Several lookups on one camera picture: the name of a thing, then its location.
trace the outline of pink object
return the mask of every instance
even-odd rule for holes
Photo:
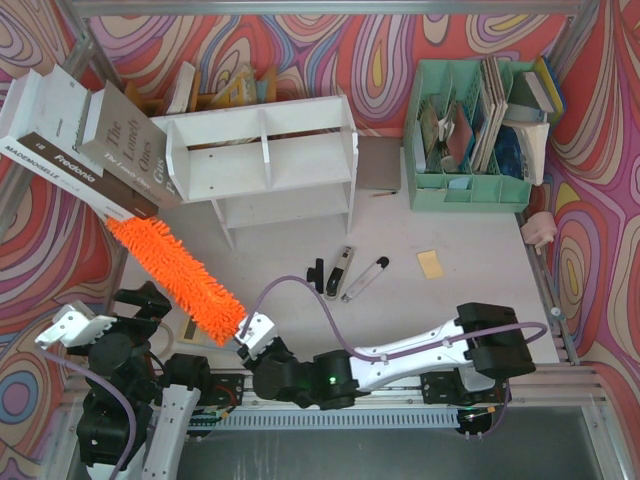
[[[553,237],[558,232],[553,214],[550,212],[538,212],[532,215],[521,228],[524,243],[534,245],[536,253],[540,255],[540,249],[547,243],[553,242]]]

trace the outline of yellow sticky note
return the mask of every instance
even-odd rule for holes
[[[438,256],[436,255],[435,250],[419,253],[418,261],[420,262],[424,276],[427,277],[428,280],[444,277],[444,271],[442,270],[442,265],[440,265],[440,262],[438,261]]]

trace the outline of book spine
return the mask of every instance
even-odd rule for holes
[[[162,184],[148,181],[145,177],[149,177],[149,173],[147,172],[144,176],[141,175],[141,172],[137,171],[138,167],[131,161],[121,158],[121,153],[117,149],[104,145],[98,140],[92,140],[82,145],[80,151],[160,208],[172,208],[181,203],[180,198],[171,195]],[[162,165],[155,166],[154,176],[160,174],[162,178],[161,167]],[[166,166],[164,168],[164,177],[168,177]]]
[[[22,145],[27,152],[22,150],[22,155],[14,155],[12,158],[20,157],[20,163],[26,164],[25,166],[40,175],[47,172],[57,175],[58,182],[55,183],[61,188],[118,220],[133,216],[149,218],[158,212],[156,205],[136,194],[109,172],[104,172],[102,177],[93,174],[37,133],[29,133],[15,143]]]
[[[128,220],[134,215],[120,205],[105,198],[98,198],[96,192],[86,185],[78,182],[61,168],[51,165],[47,160],[32,152],[15,138],[4,137],[0,139],[0,150],[14,162],[31,170],[45,180],[62,188],[64,191],[78,197],[88,203],[92,208],[99,209],[117,220]]]

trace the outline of mint green organizer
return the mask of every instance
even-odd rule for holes
[[[499,61],[500,74],[509,98],[513,76],[520,71],[531,70],[526,62]],[[521,212],[529,203],[531,184],[508,175],[501,175],[495,155],[492,153],[485,174],[474,174],[468,165],[463,172],[449,174],[416,173],[413,152],[414,122],[422,114],[429,95],[448,92],[445,85],[452,83],[456,99],[471,117],[480,95],[480,61],[478,60],[420,60],[411,90],[409,110],[404,125],[404,155],[411,209],[434,212]],[[467,190],[449,190],[449,182],[455,178],[469,178]]]

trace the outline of colorful swirl pattern wall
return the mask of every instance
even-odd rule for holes
[[[72,45],[48,1],[0,1],[0,99],[12,78],[48,73]],[[10,164],[0,160],[0,182]],[[37,354],[34,338],[66,302],[100,308],[115,251],[90,208],[34,179],[0,245],[0,478],[39,476],[66,372]]]
[[[569,109],[538,208],[578,354],[605,380],[640,472],[640,2],[604,0],[562,71]]]
[[[499,53],[531,60],[565,18],[526,15],[320,15],[94,18],[91,26],[125,80],[149,97],[182,61],[218,91],[244,63],[278,67],[280,99],[346,93],[358,127],[400,136],[417,62]]]
[[[559,237],[550,263],[579,353],[596,362],[626,434],[640,445],[640,53],[638,2],[603,2],[562,71],[569,111],[555,132],[549,182]],[[46,73],[72,44],[46,0],[0,0],[0,96],[28,68]],[[531,60],[554,44],[562,16],[103,17],[92,27],[120,75],[148,97],[182,60],[218,90],[243,63],[278,66],[281,99],[347,93],[359,128],[401,135],[420,58],[488,53]],[[0,162],[0,179],[8,161]],[[36,179],[0,247],[0,478],[39,473],[65,372],[33,353],[61,303],[99,305],[115,245],[85,205]]]

